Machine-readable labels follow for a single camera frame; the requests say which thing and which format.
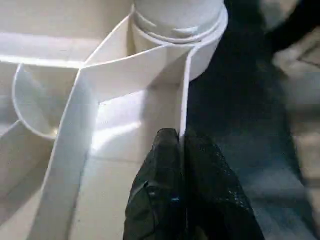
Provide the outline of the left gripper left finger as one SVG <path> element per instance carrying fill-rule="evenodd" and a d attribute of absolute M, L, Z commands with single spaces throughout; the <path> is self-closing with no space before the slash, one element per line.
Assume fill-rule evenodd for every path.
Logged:
<path fill-rule="evenodd" d="M 123 239 L 181 240 L 186 207 L 179 137 L 160 129 L 130 190 Z"/>

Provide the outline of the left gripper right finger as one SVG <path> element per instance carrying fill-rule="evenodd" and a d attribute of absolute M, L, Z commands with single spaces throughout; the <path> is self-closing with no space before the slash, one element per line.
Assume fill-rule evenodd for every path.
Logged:
<path fill-rule="evenodd" d="M 212 139 L 187 130 L 184 159 L 190 224 L 209 240 L 263 240 L 237 175 Z"/>

